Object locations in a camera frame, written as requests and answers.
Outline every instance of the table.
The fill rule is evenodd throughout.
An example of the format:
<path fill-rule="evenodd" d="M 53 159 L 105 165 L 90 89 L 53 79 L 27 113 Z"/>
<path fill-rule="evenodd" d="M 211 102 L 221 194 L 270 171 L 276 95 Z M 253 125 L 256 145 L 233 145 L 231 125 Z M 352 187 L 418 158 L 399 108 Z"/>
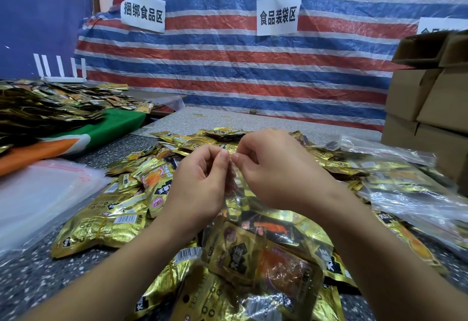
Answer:
<path fill-rule="evenodd" d="M 124 158 L 132 151 L 142 150 L 154 144 L 156 139 L 149 134 L 150 132 L 172 130 L 181 134 L 190 134 L 200 128 L 210 129 L 216 126 L 233 126 L 245 130 L 264 127 L 300 129 L 311 140 L 318 143 L 334 140 L 339 137 L 340 133 L 369 140 L 380 138 L 380 133 L 371 130 L 187 107 L 88 153 L 76 161 L 96 168 L 104 168 L 108 163 Z M 50 257 L 50 248 L 60 229 L 59 227 L 50 232 L 34 247 L 0 267 L 1 321 L 13 320 L 32 306 L 47 300 L 112 253 L 111 249 L 91 248 L 83 253 L 53 260 Z M 468 264 L 424 235 L 418 235 L 418 238 L 448 268 L 450 275 L 447 276 L 447 280 L 468 293 Z M 95 297 L 102 298 L 103 302 L 112 303 L 111 295 Z M 343 293 L 340 298 L 347 321 L 375 320 L 364 297 Z M 174 298 L 169 297 L 142 320 L 168 320 L 173 302 Z"/>

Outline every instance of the blue wall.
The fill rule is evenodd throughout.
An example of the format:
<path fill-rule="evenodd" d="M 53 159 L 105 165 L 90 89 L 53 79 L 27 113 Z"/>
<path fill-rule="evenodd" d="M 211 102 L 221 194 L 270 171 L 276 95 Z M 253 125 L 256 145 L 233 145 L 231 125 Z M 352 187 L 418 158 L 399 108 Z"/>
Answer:
<path fill-rule="evenodd" d="M 1 0 L 0 78 L 38 78 L 33 53 L 47 55 L 52 75 L 65 74 L 83 19 L 92 15 L 92 0 Z"/>

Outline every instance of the striped tarp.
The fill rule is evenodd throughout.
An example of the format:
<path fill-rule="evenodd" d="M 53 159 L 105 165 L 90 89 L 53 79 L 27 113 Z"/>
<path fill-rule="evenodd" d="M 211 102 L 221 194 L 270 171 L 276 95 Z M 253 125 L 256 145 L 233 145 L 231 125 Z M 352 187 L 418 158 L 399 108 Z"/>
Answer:
<path fill-rule="evenodd" d="M 187 94 L 187 105 L 382 129 L 400 38 L 420 17 L 468 18 L 468 0 L 302 0 L 298 32 L 256 36 L 256 0 L 165 0 L 166 32 L 89 19 L 88 79 Z"/>

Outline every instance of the sign with chinese text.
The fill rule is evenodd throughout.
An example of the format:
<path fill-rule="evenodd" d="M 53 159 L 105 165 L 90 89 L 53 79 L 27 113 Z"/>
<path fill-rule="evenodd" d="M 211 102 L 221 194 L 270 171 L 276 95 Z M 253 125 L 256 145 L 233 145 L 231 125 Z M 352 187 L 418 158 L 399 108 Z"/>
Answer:
<path fill-rule="evenodd" d="M 166 1 L 125 0 L 120 5 L 120 20 L 132 27 L 164 33 Z"/>
<path fill-rule="evenodd" d="M 434 33 L 442 30 L 466 30 L 468 19 L 457 18 L 420 18 L 416 34 Z"/>
<path fill-rule="evenodd" d="M 257 0 L 257 35 L 297 32 L 302 0 Z"/>

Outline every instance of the pile of snack packets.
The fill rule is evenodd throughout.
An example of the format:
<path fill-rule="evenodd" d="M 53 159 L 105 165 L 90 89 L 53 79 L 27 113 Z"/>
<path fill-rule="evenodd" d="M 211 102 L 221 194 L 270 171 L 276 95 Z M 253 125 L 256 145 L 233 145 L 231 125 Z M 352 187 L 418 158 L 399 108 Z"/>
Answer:
<path fill-rule="evenodd" d="M 153 133 L 159 139 L 154 146 L 108 165 L 113 182 L 64 225 L 52 257 L 96 245 L 123 246 L 163 209 L 174 171 L 184 156 L 204 144 L 232 154 L 245 134 L 229 127 L 202 129 L 188 136 Z M 398 184 L 399 177 L 404 178 L 402 184 L 410 182 L 413 169 L 421 173 L 410 164 L 398 165 L 386 158 L 330 151 L 309 142 L 300 131 L 290 134 L 356 195 L 364 182 L 385 189 L 389 182 Z M 304 216 L 264 206 L 239 171 L 236 183 L 237 191 L 225 197 L 219 216 L 169 262 L 127 320 L 142 317 L 178 291 L 174 321 L 344 321 L 337 287 L 358 290 L 325 231 Z M 447 273 L 399 219 L 387 212 L 373 213 L 428 265 Z"/>
<path fill-rule="evenodd" d="M 14 145 L 30 145 L 38 137 L 96 123 L 103 109 L 120 108 L 149 113 L 152 103 L 133 99 L 123 91 L 128 85 L 79 84 L 42 81 L 0 81 L 0 154 Z"/>

